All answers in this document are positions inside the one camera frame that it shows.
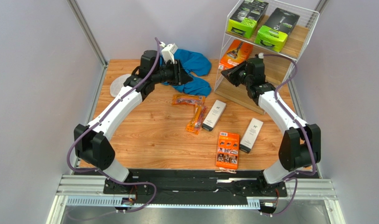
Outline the orange Gillette Fusion5 box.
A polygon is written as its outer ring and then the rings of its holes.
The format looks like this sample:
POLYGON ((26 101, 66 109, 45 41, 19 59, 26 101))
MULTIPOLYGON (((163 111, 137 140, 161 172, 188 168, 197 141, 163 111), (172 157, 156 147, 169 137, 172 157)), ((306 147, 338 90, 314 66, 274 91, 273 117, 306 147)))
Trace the orange Gillette Fusion5 box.
POLYGON ((219 69, 231 69, 246 61, 250 57, 253 48, 254 46, 250 43, 234 39, 227 50, 222 52, 219 69))

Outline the black green Gillette Labs box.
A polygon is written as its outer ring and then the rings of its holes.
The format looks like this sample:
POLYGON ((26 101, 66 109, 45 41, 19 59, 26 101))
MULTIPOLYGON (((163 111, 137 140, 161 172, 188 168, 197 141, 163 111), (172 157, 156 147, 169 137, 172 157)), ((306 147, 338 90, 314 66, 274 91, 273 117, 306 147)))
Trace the black green Gillette Labs box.
POLYGON ((276 8, 257 31, 254 43, 279 53, 299 19, 296 13, 276 8))

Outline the orange razor box back side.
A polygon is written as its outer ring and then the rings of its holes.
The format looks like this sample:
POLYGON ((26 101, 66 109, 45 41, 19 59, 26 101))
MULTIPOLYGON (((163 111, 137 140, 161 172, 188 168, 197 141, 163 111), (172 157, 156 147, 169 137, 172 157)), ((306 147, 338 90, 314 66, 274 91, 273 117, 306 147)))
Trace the orange razor box back side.
POLYGON ((219 168, 237 170, 239 166, 240 135, 230 132, 219 132, 215 164, 219 168))

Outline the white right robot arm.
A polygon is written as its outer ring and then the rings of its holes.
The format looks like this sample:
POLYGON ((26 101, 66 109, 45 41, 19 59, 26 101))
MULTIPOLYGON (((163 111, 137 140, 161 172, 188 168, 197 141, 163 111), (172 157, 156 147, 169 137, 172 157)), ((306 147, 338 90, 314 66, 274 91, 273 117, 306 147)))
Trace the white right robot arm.
POLYGON ((284 103, 278 88, 266 80, 261 56, 223 70, 221 74, 234 86, 244 85, 249 98, 272 118, 283 134, 279 159, 263 170, 259 182, 264 186, 277 184, 309 166, 315 173, 316 164, 321 160, 321 129, 316 124, 308 124, 284 103))

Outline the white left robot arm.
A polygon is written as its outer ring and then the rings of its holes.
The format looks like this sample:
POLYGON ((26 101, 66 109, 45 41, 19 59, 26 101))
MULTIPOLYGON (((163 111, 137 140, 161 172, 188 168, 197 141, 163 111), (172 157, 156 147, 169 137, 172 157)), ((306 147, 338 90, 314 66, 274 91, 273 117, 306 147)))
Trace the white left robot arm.
POLYGON ((129 170, 115 158, 110 140, 129 113, 154 91, 156 84, 178 86, 193 80, 181 61, 175 59, 175 52, 171 46, 145 51, 140 65, 124 79, 119 93, 103 112, 87 125, 76 126, 71 149, 78 158, 93 165, 94 171, 100 171, 117 182, 127 179, 129 170))

